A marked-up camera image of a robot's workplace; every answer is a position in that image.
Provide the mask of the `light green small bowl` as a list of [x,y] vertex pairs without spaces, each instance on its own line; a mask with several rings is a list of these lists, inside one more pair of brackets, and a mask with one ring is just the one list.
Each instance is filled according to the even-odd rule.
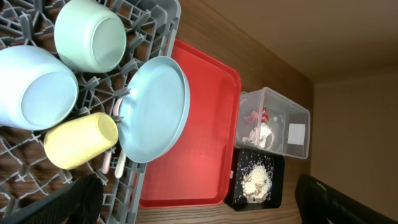
[[78,96],[75,74],[30,45],[1,50],[1,125],[38,131],[64,120]]

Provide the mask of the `white napkin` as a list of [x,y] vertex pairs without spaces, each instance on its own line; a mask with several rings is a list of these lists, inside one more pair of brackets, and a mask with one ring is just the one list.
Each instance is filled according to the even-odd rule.
[[261,123],[260,126],[255,127],[248,137],[243,137],[243,142],[249,142],[262,149],[266,148],[267,138],[271,135],[271,129],[266,123]]

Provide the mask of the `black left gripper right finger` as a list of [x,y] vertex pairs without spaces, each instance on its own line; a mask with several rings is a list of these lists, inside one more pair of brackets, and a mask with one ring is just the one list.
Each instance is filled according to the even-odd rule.
[[303,224],[397,224],[397,221],[307,174],[298,178],[295,200]]

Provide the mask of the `red snack wrapper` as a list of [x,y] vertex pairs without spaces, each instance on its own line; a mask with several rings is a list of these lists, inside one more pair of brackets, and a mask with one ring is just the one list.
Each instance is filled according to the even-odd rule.
[[244,117],[244,120],[248,123],[253,123],[255,121],[258,121],[259,119],[261,119],[262,123],[265,123],[269,120],[268,111],[265,106],[262,108],[262,113],[256,110],[253,111],[250,115]]

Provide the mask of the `light blue plate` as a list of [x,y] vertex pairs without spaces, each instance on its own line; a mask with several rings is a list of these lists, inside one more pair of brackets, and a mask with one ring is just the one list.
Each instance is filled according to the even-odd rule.
[[190,110],[190,86],[180,65],[159,56],[134,74],[119,107],[119,143],[125,155],[146,163],[166,154],[178,141]]

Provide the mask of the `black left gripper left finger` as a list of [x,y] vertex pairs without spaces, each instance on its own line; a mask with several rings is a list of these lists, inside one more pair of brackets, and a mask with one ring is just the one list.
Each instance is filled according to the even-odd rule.
[[4,224],[96,223],[103,203],[104,187],[95,174],[86,175],[42,200],[8,217]]

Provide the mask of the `yellow plastic cup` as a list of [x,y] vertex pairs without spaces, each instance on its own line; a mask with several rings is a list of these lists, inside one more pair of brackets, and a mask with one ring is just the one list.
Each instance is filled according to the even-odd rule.
[[74,169],[113,147],[119,138],[116,122],[97,112],[47,131],[44,151],[55,166]]

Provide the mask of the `mint green bowl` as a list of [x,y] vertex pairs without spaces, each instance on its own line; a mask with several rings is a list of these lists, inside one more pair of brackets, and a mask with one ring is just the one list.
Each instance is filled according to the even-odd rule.
[[78,72],[104,73],[116,68],[126,50],[121,19],[90,0],[71,0],[60,10],[54,41],[62,62]]

